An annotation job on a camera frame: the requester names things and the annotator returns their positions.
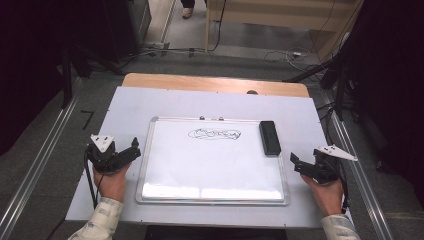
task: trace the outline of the whiteboard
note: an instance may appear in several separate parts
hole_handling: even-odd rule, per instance
[[[287,205],[284,161],[265,156],[259,123],[153,118],[137,202]]]

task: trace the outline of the sleeve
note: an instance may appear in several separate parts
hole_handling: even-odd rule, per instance
[[[330,215],[321,219],[328,240],[359,240],[355,227],[344,214]]]
[[[124,204],[101,198],[91,219],[68,240],[112,240]]]

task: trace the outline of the person's foot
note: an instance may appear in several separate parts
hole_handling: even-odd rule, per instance
[[[183,13],[181,14],[181,16],[184,19],[187,19],[189,17],[191,17],[191,14],[193,13],[193,8],[184,8],[183,9]]]

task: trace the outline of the floor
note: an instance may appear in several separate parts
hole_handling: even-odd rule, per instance
[[[319,63],[313,49],[310,49],[311,40],[305,30],[224,23],[216,51],[188,55],[184,49],[203,48],[203,1],[198,1],[194,15],[188,20],[181,18],[182,7],[178,0],[150,0],[150,3],[153,22],[145,39],[146,45],[164,46],[169,43],[169,48],[183,50],[142,54],[124,68],[127,72],[281,81],[298,75],[311,64]],[[211,39],[217,31],[217,26],[211,29]],[[287,61],[286,53],[291,59],[290,53],[294,47],[306,49],[305,53],[311,52],[308,57]],[[317,84],[320,76],[302,81],[317,107],[326,104],[324,94],[327,92],[323,92]],[[93,72],[90,79],[75,78],[74,90],[78,98],[67,118],[64,117],[66,113],[61,113],[62,95],[58,94],[31,123],[15,146],[0,156],[0,180],[5,183],[0,185],[0,209],[6,213],[13,203],[12,197],[16,196],[28,171],[32,169],[32,164],[43,157],[38,155],[40,149],[49,147],[44,141],[52,139],[52,136],[49,137],[50,129],[58,126],[56,120],[62,116],[64,124],[59,128],[60,135],[54,138],[55,144],[44,156],[44,170],[39,176],[28,180],[34,185],[29,189],[31,195],[21,201],[21,208],[14,213],[17,216],[16,222],[12,224],[14,227],[5,228],[2,220],[0,233],[3,235],[0,239],[46,239],[66,215],[83,171],[81,149],[84,149],[89,136],[99,131],[114,91],[122,80],[122,76],[107,71]],[[85,113],[87,111],[94,112],[90,121]],[[325,110],[318,114],[323,116]],[[412,186],[398,175],[376,171],[378,158],[367,133],[360,124],[353,121],[350,112],[346,111],[344,116],[351,141],[392,234],[390,238],[382,238],[375,233],[357,181],[349,170],[351,212],[360,236],[362,239],[420,239],[424,227],[423,208],[416,200]],[[329,131],[337,144],[337,132],[333,127]],[[52,239],[66,239],[82,225],[82,222],[66,221],[60,225]],[[121,223],[115,238],[143,239],[144,232],[143,225]],[[320,229],[288,230],[287,234],[290,240],[325,239]]]

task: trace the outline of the whiteboard eraser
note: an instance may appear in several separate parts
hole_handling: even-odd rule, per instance
[[[265,155],[278,156],[281,152],[281,147],[274,121],[261,121],[259,130],[261,132]]]

